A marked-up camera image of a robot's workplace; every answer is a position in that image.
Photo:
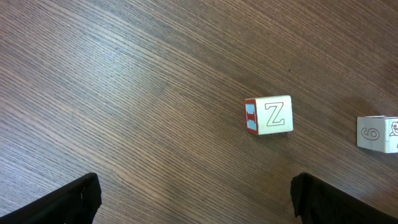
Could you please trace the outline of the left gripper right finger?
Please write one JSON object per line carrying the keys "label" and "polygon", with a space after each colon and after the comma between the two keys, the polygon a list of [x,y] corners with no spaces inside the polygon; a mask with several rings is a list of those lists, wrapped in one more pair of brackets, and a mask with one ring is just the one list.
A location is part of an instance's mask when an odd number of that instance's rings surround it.
{"label": "left gripper right finger", "polygon": [[397,218],[306,172],[292,179],[290,195],[303,224],[397,224]]}

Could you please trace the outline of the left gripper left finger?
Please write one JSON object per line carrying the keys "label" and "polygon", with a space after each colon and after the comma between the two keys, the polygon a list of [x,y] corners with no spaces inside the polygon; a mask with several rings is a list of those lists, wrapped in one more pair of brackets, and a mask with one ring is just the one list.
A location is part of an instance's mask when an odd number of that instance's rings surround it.
{"label": "left gripper left finger", "polygon": [[92,224],[102,204],[97,174],[91,172],[1,217],[1,223]]}

